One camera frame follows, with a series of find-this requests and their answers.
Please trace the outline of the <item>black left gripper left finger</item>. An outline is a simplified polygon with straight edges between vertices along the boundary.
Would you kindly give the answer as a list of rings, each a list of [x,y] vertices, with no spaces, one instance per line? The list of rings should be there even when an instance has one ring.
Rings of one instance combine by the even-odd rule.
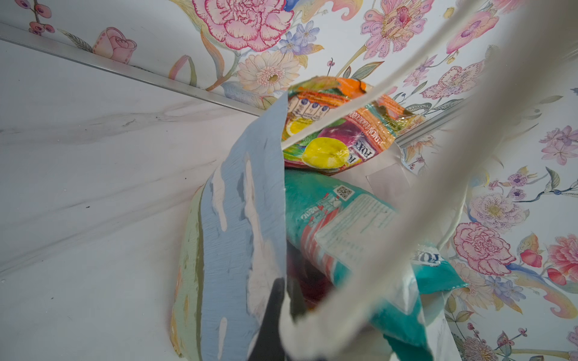
[[[248,361],[284,361],[285,352],[279,335],[279,320],[284,302],[284,278],[275,279],[266,305],[263,323]]]

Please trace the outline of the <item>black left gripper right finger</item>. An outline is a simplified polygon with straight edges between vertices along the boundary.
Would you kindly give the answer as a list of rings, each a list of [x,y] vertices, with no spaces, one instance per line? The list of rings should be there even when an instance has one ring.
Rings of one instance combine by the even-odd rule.
[[[288,280],[287,292],[290,300],[290,315],[292,320],[296,320],[307,313],[306,301],[297,279]]]

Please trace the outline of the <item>purple Fox's candy packet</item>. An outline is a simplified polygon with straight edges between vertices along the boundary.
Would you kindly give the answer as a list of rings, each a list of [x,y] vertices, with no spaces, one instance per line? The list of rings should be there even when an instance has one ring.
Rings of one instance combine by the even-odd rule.
[[[287,244],[287,275],[297,282],[308,310],[316,308],[334,288],[328,277],[290,243]]]

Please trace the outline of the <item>teal Fox's candy packet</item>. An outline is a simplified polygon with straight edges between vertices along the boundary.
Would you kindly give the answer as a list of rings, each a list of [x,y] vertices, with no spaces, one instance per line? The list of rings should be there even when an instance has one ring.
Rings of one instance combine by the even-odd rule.
[[[370,192],[334,177],[288,169],[284,173],[287,240],[336,286],[367,264],[379,244],[391,242],[397,212]],[[380,302],[362,311],[400,360],[432,360],[426,326],[446,295],[465,286],[430,242],[416,245],[394,270],[394,284]]]

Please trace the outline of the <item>orange Fox's fruits packet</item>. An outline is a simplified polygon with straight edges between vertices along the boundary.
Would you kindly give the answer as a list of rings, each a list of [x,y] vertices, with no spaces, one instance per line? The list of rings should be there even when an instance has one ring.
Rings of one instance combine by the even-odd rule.
[[[334,108],[371,89],[358,79],[329,76],[293,85],[287,92],[287,117],[281,139],[302,132]],[[399,135],[423,120],[423,116],[406,110],[384,94],[284,150],[284,166],[337,174],[388,150]]]

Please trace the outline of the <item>landscape print paper bag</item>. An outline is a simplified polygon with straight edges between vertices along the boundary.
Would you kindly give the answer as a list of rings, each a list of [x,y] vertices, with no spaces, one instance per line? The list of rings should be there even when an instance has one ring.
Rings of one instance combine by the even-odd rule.
[[[465,124],[437,166],[412,185],[365,266],[312,312],[290,315],[285,286],[279,335],[285,359],[339,356],[366,326],[394,270],[426,236],[471,174],[501,143],[515,114],[557,66],[577,32],[575,1],[532,1],[481,88],[463,106]],[[277,278],[286,282],[285,185],[278,100],[251,123],[198,189],[182,243],[170,339],[186,360],[248,360]]]

